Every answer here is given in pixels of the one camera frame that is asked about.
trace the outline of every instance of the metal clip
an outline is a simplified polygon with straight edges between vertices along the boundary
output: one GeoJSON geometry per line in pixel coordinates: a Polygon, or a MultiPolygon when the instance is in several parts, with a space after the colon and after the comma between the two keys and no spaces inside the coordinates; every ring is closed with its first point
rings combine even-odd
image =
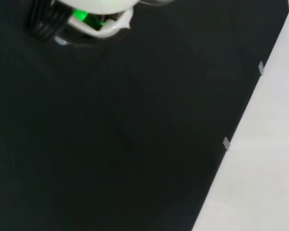
{"type": "Polygon", "coordinates": [[[260,71],[260,74],[262,76],[263,72],[264,72],[264,66],[263,66],[263,62],[262,61],[260,61],[260,63],[259,63],[259,71],[260,71]]]}
{"type": "Polygon", "coordinates": [[[226,150],[228,151],[230,148],[230,142],[229,142],[227,137],[224,138],[223,145],[225,146],[226,150]]]}

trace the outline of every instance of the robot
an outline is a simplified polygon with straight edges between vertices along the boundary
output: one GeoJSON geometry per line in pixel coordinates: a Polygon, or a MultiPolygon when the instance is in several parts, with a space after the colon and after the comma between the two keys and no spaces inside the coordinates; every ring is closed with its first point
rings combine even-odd
{"type": "Polygon", "coordinates": [[[45,42],[97,46],[113,43],[131,29],[137,4],[161,6],[173,0],[32,0],[26,31],[45,42]]]}

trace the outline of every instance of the green led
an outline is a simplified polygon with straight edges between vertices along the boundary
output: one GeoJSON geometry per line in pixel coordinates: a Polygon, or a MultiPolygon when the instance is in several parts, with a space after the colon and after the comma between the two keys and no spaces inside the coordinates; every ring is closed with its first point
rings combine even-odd
{"type": "Polygon", "coordinates": [[[94,15],[82,10],[75,10],[73,15],[80,21],[92,26],[94,29],[100,29],[105,24],[104,22],[99,21],[94,15]]]}
{"type": "Polygon", "coordinates": [[[82,11],[82,10],[75,10],[74,16],[77,17],[79,20],[84,21],[85,18],[88,16],[88,12],[82,11]]]}

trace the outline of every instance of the white floor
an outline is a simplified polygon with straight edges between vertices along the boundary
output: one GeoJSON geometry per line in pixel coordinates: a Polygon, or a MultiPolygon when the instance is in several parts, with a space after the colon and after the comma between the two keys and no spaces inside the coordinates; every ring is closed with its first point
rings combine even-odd
{"type": "Polygon", "coordinates": [[[289,16],[193,231],[289,231],[289,16]]]}

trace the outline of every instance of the black mat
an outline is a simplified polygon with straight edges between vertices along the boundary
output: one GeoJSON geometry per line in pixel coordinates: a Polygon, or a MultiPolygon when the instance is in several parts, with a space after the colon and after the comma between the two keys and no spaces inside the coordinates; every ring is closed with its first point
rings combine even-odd
{"type": "Polygon", "coordinates": [[[138,9],[107,48],[39,44],[0,1],[0,231],[190,231],[286,0],[138,9]]]}

